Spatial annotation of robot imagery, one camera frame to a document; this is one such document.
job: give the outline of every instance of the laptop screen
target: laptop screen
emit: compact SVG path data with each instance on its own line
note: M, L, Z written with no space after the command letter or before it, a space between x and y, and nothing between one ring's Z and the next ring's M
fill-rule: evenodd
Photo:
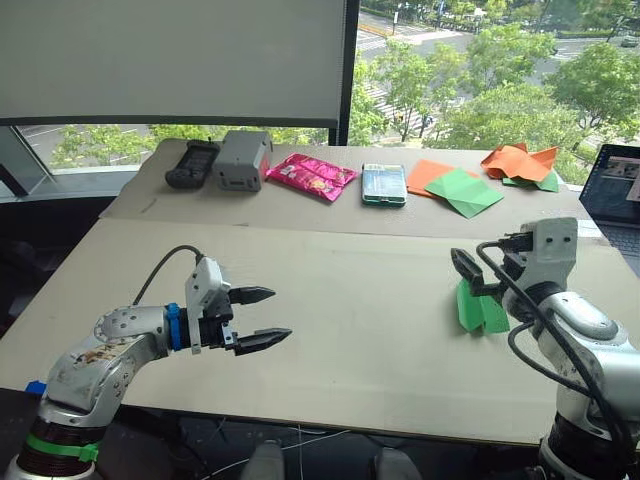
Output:
M603 145L580 201L594 220L640 225L640 147Z

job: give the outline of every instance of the gray robot arm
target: gray robot arm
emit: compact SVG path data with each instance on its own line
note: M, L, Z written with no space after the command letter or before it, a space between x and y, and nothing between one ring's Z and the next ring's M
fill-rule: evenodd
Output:
M545 373L515 345L517 333L529 330L555 368L545 374L561 383L554 425L541 442L540 478L622 479L637 468L640 352L620 324L567 291L576 245L574 218L525 224L518 233L481 244L478 255L500 280L489 285L471 255L459 249L451 254L473 295L493 296L522 322L509 335L514 352ZM489 247L502 250L502 266L484 252Z
M275 292L263 287L231 288L220 266L208 257L198 255L185 293L186 308L177 304L117 308L102 316L87 338L58 359L38 417L6 480L90 478L106 427L134 376L148 362L182 348L191 348L194 354L206 346L233 350L236 355L253 353L291 333L271 328L239 337L229 324L231 305L255 303Z

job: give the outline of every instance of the snack bag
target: snack bag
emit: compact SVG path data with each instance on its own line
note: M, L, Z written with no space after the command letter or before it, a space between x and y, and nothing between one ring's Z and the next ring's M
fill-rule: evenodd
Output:
M351 169L338 167L301 153L289 155L280 165L267 172L267 178L273 178L330 202L338 198L344 187L357 175L357 172Z

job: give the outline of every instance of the blue clamp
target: blue clamp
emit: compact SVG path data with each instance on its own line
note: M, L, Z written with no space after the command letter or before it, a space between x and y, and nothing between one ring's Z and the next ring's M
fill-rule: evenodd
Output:
M174 352L182 350L180 341L180 307L177 303L167 305L167 320L169 320L169 331L171 332L171 349Z
M47 388L46 383L42 383L39 380L34 380L27 384L27 388L24 389L27 393L35 393L37 395L44 395L44 391Z

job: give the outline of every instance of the orange origami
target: orange origami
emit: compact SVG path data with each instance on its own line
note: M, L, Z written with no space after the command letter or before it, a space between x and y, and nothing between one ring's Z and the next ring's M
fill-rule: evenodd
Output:
M529 153L524 143L503 145L485 158L481 165L491 178L519 177L532 182L545 179L556 159L558 147Z
M432 162L430 160L420 160L413 167L413 170L407 178L407 191L423 197L435 198L436 196L427 192L424 187L433 182L436 178L441 177L445 173L455 170L456 167L451 165L443 165L442 163ZM472 177L478 177L476 173L467 172Z

